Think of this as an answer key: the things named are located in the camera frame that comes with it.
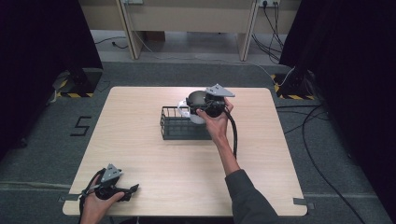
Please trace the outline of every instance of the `hand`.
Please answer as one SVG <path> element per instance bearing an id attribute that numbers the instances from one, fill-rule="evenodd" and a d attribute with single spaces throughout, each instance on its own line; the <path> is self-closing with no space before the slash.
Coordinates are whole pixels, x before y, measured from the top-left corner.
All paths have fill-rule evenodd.
<path id="1" fill-rule="evenodd" d="M 228 112 L 231 112 L 233 110 L 233 105 L 230 103 L 230 101 L 227 98 L 224 98 L 224 102 L 225 102 L 226 110 Z M 198 114 L 198 116 L 200 116 L 205 120 L 206 128 L 209 131 L 209 134 L 216 145 L 222 143 L 223 141 L 227 141 L 228 118 L 224 112 L 221 113 L 216 118 L 212 118 L 208 116 L 205 111 L 200 109 L 198 109 L 196 113 Z"/>
<path id="2" fill-rule="evenodd" d="M 92 187 L 95 186 L 97 176 L 93 182 Z M 107 210 L 124 196 L 124 192 L 118 192 L 107 200 L 101 200 L 96 197 L 94 192 L 89 192 L 85 199 L 84 210 L 82 212 L 81 224 L 97 224 L 105 216 Z"/>

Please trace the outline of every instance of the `white cup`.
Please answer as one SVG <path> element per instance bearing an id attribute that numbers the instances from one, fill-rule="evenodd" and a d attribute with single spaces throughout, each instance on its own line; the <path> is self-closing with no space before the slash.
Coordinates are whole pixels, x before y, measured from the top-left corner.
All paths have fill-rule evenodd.
<path id="1" fill-rule="evenodd" d="M 190 107 L 189 107 L 189 110 L 186 111 L 186 110 L 181 109 L 182 106 L 187 106 L 187 102 L 185 100 L 180 101 L 177 104 L 177 111 L 181 116 L 183 116 L 185 118 L 190 118 L 191 122 L 196 123 L 196 124 L 204 124 L 205 123 L 205 120 L 203 118 L 199 117 L 196 114 L 192 114 L 190 112 Z"/>

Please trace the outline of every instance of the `basket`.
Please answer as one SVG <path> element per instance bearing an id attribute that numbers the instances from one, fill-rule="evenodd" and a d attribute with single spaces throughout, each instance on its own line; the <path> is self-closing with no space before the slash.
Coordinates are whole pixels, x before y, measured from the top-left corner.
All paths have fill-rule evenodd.
<path id="1" fill-rule="evenodd" d="M 205 124 L 196 124 L 182 117 L 177 106 L 163 106 L 161 113 L 161 133 L 163 140 L 210 140 Z"/>

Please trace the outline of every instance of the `gray carpet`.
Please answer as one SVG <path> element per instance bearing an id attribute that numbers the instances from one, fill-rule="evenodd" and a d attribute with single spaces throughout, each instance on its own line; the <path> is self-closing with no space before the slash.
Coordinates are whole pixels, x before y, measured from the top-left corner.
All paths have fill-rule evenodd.
<path id="1" fill-rule="evenodd" d="M 28 146 L 12 149 L 2 159 L 0 223 L 77 223 L 77 217 L 63 214 L 63 204 L 58 203 L 58 197 L 68 192 L 74 180 L 111 87 L 209 87 L 219 83 L 224 87 L 268 88 L 273 93 L 276 106 L 320 104 L 318 100 L 278 99 L 271 78 L 254 65 L 104 63 L 104 68 L 92 98 L 58 98 L 35 122 L 27 136 Z M 289 68 L 281 66 L 265 68 L 270 74 L 289 71 Z M 299 126 L 312 109 L 278 109 L 297 176 L 311 206 L 306 216 L 282 217 L 279 223 L 360 223 L 318 174 L 308 157 Z M 315 114 L 319 115 L 309 120 L 304 129 L 309 152 L 318 168 L 345 195 L 366 223 L 391 223 L 360 167 L 348 157 L 325 108 L 321 107 Z M 83 133 L 83 130 L 75 128 L 81 116 L 91 117 L 80 123 L 90 128 L 85 136 L 71 136 L 71 133 Z M 44 185 L 26 185 L 30 182 Z M 115 222 L 124 219 L 117 217 Z"/>

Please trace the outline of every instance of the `light wood tabletop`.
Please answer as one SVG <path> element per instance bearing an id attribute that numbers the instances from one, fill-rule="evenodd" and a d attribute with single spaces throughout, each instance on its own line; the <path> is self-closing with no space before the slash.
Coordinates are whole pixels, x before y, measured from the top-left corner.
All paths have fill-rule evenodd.
<path id="1" fill-rule="evenodd" d="M 280 216 L 303 216 L 293 203 L 303 193 L 276 113 L 264 88 L 227 88 L 238 133 L 237 160 Z M 163 140 L 162 107 L 176 106 L 205 88 L 115 87 L 106 99 L 70 193 L 81 193 L 109 163 L 121 169 L 118 188 L 139 184 L 129 202 L 115 203 L 111 216 L 227 217 L 231 199 L 216 146 L 211 140 Z M 233 130 L 228 139 L 233 147 Z M 78 202 L 64 213 L 79 215 Z"/>

